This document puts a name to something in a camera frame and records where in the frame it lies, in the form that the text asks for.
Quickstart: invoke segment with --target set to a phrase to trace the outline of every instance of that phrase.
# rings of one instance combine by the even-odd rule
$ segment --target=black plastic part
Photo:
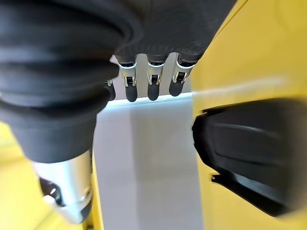
[[[26,68],[0,67],[0,73],[2,101],[43,108],[98,95],[101,85],[118,75],[118,66],[103,60],[28,63]]]
[[[181,94],[183,89],[183,84],[181,84],[181,81],[177,81],[176,83],[173,82],[173,79],[171,79],[171,83],[169,84],[169,94],[176,97],[179,94]]]
[[[128,101],[134,102],[138,98],[138,91],[137,87],[133,86],[132,84],[129,84],[128,87],[125,87],[126,89],[126,97]]]
[[[225,176],[224,174],[213,175],[212,182],[220,184],[230,191],[240,195],[240,197],[270,216],[276,217],[290,211],[290,209],[284,207],[282,204],[268,199],[267,197],[260,195],[251,189],[248,189],[247,187],[239,184],[237,181],[233,180],[231,177]]]
[[[155,101],[159,96],[160,85],[157,85],[156,82],[153,82],[151,85],[148,84],[147,87],[147,96],[149,100]]]
[[[93,144],[96,115],[82,123],[66,127],[29,128],[12,127],[13,134],[32,161],[55,163],[75,158]]]
[[[53,197],[58,205],[63,205],[61,198],[61,189],[57,184],[39,178],[40,187],[44,196],[49,195]]]
[[[112,101],[115,99],[116,97],[116,93],[115,93],[115,88],[114,88],[114,84],[111,84],[111,86],[109,86],[107,83],[106,84],[106,88],[109,90],[110,92],[110,99],[109,101]]]
[[[165,60],[164,61],[149,61],[149,64],[153,65],[153,66],[160,66],[160,65],[163,65],[165,63]]]
[[[268,99],[206,109],[193,125],[194,146],[223,185],[271,216],[296,210],[306,193],[307,108]]]
[[[82,210],[81,210],[81,215],[83,217],[83,221],[90,215],[92,209],[92,201],[90,201]]]

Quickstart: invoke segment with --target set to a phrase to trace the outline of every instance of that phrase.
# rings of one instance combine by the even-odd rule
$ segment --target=black fabric
[[[0,119],[25,155],[58,162],[93,141],[96,114],[138,53],[200,57],[234,0],[5,0],[0,3]],[[136,87],[127,88],[130,101]]]
[[[123,46],[116,56],[168,55],[178,52],[198,60],[236,0],[152,0],[144,18],[144,36]]]

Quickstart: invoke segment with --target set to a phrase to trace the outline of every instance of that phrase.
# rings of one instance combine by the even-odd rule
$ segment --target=yellow surface
[[[101,203],[100,203],[100,196],[99,196],[99,187],[98,187],[98,180],[97,180],[97,173],[96,173],[96,164],[95,164],[95,155],[93,154],[93,206],[92,206],[92,226],[95,230],[103,230],[103,220],[102,220],[102,210],[101,210]]]
[[[43,202],[30,162],[7,125],[0,123],[0,229],[82,230]]]
[[[306,97],[307,1],[239,0],[192,72],[194,116],[238,102]],[[221,185],[198,158],[206,230],[307,230],[307,210],[272,218]]]

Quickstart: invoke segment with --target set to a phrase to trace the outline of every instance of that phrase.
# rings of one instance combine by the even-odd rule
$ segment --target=black fingertip
[[[148,84],[147,96],[149,100],[151,101],[157,100],[159,96],[159,90],[160,90],[160,85],[157,85],[156,83],[152,83],[152,85]]]
[[[138,91],[136,86],[128,85],[128,87],[126,87],[126,97],[130,102],[134,102],[137,99]]]
[[[181,94],[182,92],[182,88],[183,88],[183,84],[181,84],[181,82],[177,81],[176,83],[173,82],[173,80],[171,79],[171,83],[169,84],[169,94],[176,97],[179,94]]]

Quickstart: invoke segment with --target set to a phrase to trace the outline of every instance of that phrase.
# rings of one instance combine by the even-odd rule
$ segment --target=silver metal cylinder
[[[181,81],[181,84],[184,84],[184,82],[187,80],[194,66],[195,64],[192,66],[184,67],[178,63],[178,59],[177,59],[174,65],[174,68],[173,68],[173,78],[172,78],[173,83],[177,82],[178,74],[181,72],[181,73],[184,73],[184,77],[183,77],[183,80]]]
[[[161,77],[162,77],[162,72],[163,72],[163,66],[164,63],[162,65],[152,65],[148,62],[148,67],[147,67],[147,79],[148,79],[148,84],[152,85],[152,76],[153,75],[157,75],[157,85],[160,84],[161,82]]]
[[[56,186],[49,194],[43,191],[43,199],[69,222],[83,222],[91,210],[93,198],[90,151],[62,162],[33,162],[33,167],[40,179]],[[60,203],[54,198],[54,192],[59,193]]]
[[[137,78],[136,65],[137,65],[137,62],[135,62],[135,64],[130,67],[125,67],[119,64],[119,69],[120,69],[120,72],[121,72],[121,75],[123,77],[124,84],[126,87],[128,87],[127,77],[132,77],[132,85],[136,86],[136,78]]]

